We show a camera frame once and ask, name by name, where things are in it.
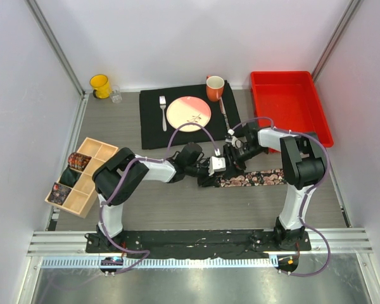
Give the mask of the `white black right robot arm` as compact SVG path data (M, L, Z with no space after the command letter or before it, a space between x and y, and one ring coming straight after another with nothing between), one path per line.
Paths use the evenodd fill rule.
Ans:
M276 127L251 128L246 125L245 142L229 129L225 137L224 157L227 170L245 169L245 161L273 149L281 153L283 179L287 194L276 218L273 241L280 250L288 250L303 239L305 215L314 191L329 172L329 157L316 133L301 133Z

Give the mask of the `rolled dark multicolour tie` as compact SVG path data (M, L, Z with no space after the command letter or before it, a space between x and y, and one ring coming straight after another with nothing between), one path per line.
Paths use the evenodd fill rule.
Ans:
M72 189L55 182L48 196L48 201L57 205L63 205Z

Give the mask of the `yellow enamel mug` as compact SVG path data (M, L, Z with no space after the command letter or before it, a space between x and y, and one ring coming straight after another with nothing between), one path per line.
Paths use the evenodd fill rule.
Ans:
M93 95L97 99L106 99L112 92L109 78L103 74L97 74L90 79Z

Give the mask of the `floral rose necktie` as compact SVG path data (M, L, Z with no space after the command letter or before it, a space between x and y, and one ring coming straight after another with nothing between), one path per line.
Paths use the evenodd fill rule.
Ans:
M253 187L253 186L276 186L286 183L283 169L271 169L254 172L245 172L241 175L228 179L218 178L213 187Z

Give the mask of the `wooden compartment box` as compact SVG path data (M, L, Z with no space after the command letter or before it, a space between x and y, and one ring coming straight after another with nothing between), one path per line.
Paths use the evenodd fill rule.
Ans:
M47 194L45 202L60 210L64 210L81 218L86 218L97 197L92 176L94 172L116 154L117 151L118 148L116 146L90 137L85 138L77 152L91 156L92 158L85 170L83 172L79 171L82 174L78 182L71 188L72 191L63 205L57 205L48 201L48 196L51 191Z

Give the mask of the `black cloth placemat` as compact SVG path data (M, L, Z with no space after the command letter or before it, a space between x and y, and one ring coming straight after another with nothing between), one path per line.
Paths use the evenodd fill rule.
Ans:
M202 125L214 140L224 140L227 129L241 122L228 82L222 101L225 113L218 101L207 98L205 84L142 90L139 94L142 149L166 148L176 128L188 122Z

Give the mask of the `red plastic bin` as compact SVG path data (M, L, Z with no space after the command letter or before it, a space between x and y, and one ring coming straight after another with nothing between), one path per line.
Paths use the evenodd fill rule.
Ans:
M315 132L326 148L334 145L312 76L307 71L251 72L255 115L280 129Z

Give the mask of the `pink cream ceramic plate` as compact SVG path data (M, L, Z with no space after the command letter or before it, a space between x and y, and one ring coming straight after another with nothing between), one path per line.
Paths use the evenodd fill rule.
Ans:
M174 129L188 122L206 127L212 117L212 111L206 101L193 96L183 96L169 104L166 116L167 122Z

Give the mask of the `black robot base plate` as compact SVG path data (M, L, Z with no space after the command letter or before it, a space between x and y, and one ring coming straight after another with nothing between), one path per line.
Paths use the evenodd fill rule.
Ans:
M249 259L268 256L269 251L310 251L308 233L299 240L277 243L272 230L167 230L122 231L113 238L121 247L132 250L128 258L141 258L148 250L149 259L205 260Z

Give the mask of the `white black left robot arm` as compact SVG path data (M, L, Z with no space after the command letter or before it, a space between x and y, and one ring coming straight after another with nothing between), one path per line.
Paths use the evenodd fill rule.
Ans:
M121 248L124 203L143 181L176 183L186 176L197 178L199 186L211 186L216 176L210 160L203 158L199 144L189 143L165 160L151 160L123 148L100 166L92 176L101 215L96 227L100 245L110 253Z

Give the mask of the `orange ceramic mug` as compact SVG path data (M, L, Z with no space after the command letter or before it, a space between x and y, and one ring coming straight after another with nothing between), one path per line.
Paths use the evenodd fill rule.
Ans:
M216 75L206 77L206 95L211 102L219 101L222 97L225 80Z

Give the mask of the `silver fork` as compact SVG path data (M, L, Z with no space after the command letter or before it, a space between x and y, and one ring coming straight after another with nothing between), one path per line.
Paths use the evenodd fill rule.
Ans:
M166 117L165 117L165 108L166 108L165 96L160 96L159 101L160 101L160 109L162 112L162 130L164 132L166 132L167 131L167 121L166 121Z

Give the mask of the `silver table knife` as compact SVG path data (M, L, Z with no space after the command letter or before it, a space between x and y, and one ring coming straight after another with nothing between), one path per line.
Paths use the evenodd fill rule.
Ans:
M228 118L227 118L227 113L226 113L224 102L223 102L222 98L220 98L219 104L220 104L220 109L221 109L222 115L224 117L226 129L229 130L229 129L231 129L231 127L229 125L229 121L228 121Z

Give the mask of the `rolled dark green tie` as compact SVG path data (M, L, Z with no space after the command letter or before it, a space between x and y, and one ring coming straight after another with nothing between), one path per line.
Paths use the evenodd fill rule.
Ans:
M67 167L66 169L64 169L62 173L59 179L59 183L65 186L68 186L70 188L73 188L74 185L76 185L76 183L78 182L81 174L82 174L81 172L74 170L70 167Z

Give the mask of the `rolled red patterned tie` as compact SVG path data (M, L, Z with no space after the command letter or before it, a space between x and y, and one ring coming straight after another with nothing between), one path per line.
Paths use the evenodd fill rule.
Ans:
M83 172L86 166L91 161L91 156L83 155L78 152L73 152L68 157L68 166L74 170Z

